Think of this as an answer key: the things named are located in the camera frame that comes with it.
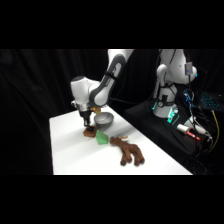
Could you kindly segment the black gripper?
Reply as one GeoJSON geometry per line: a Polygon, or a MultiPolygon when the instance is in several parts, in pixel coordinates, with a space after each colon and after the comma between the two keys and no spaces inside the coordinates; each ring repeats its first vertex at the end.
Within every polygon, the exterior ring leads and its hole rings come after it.
{"type": "Polygon", "coordinates": [[[92,110],[90,108],[80,109],[79,110],[80,116],[84,119],[84,126],[91,126],[92,122],[90,116],[92,114],[92,110]]]}

